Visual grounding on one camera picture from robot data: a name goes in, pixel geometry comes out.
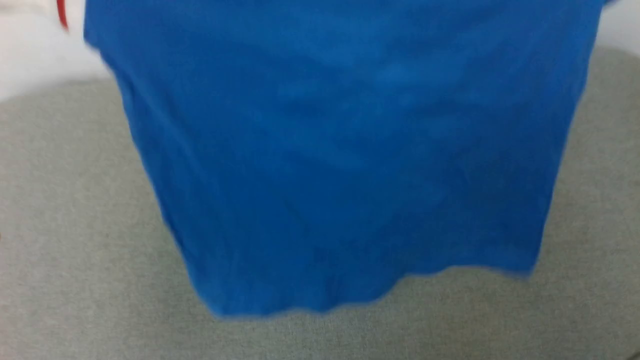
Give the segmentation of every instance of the gray upholstery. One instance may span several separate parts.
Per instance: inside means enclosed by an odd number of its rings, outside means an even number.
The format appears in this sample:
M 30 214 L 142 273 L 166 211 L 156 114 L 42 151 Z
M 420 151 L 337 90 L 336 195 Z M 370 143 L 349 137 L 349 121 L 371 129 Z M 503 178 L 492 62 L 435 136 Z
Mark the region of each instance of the gray upholstery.
M 535 274 L 224 322 L 193 293 L 110 82 L 0 104 L 0 359 L 623 359 L 640 348 L 640 59 L 596 52 Z

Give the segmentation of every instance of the gray cushion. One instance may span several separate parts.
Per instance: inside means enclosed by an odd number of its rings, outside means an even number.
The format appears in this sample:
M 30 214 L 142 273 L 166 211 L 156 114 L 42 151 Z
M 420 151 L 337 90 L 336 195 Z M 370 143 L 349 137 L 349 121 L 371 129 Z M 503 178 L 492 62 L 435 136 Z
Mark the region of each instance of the gray cushion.
M 640 348 L 640 60 L 599 50 L 528 280 L 402 281 L 328 316 L 193 293 L 111 82 L 0 104 L 0 359 L 622 359 Z

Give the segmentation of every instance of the blue cloth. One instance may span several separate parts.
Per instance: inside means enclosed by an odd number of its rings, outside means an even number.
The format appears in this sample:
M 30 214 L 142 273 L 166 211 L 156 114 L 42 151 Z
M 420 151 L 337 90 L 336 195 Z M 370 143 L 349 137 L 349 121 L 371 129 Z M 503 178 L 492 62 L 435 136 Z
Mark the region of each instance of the blue cloth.
M 191 281 L 326 311 L 528 274 L 604 0 L 88 0 Z

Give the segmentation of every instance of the red stripe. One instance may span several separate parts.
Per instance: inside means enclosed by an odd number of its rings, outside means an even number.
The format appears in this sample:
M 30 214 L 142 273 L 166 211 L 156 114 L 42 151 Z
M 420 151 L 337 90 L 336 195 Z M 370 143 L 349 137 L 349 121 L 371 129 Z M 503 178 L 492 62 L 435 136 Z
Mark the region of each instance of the red stripe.
M 67 12 L 65 11 L 65 0 L 56 0 L 58 3 L 58 18 L 60 18 L 60 24 L 65 30 L 69 30 L 69 24 L 67 23 Z

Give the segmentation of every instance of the blue t-shirt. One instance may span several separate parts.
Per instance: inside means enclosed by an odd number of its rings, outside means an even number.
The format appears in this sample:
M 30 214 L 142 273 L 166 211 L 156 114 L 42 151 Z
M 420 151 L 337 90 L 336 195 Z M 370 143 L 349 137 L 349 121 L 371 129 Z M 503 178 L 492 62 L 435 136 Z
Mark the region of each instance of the blue t-shirt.
M 88 0 L 192 283 L 326 311 L 528 274 L 604 0 Z

